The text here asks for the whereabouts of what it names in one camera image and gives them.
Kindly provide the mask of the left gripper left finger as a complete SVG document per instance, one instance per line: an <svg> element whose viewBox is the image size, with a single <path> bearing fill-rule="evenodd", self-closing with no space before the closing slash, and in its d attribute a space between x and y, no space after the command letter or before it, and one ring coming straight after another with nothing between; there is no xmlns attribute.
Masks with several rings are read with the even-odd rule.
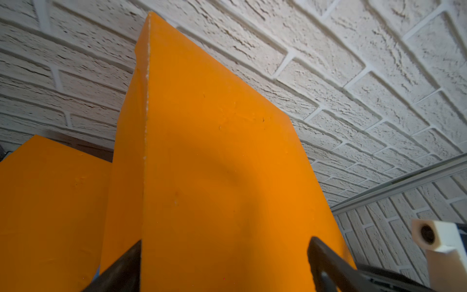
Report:
<svg viewBox="0 0 467 292"><path fill-rule="evenodd" d="M135 243L83 292L139 292L142 241Z"/></svg>

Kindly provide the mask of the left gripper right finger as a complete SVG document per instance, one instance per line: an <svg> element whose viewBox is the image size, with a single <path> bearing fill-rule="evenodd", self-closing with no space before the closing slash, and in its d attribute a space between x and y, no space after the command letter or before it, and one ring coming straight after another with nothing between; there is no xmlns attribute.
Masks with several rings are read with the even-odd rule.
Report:
<svg viewBox="0 0 467 292"><path fill-rule="evenodd" d="M378 291L318 237L311 238L307 256L317 292Z"/></svg>

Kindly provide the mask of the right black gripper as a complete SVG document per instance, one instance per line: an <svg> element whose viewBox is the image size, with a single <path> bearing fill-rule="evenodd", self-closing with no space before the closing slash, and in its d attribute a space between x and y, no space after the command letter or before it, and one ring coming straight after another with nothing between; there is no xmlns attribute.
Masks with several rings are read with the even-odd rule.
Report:
<svg viewBox="0 0 467 292"><path fill-rule="evenodd" d="M360 275L380 292L435 292L394 271L365 264L356 264L356 267Z"/></svg>

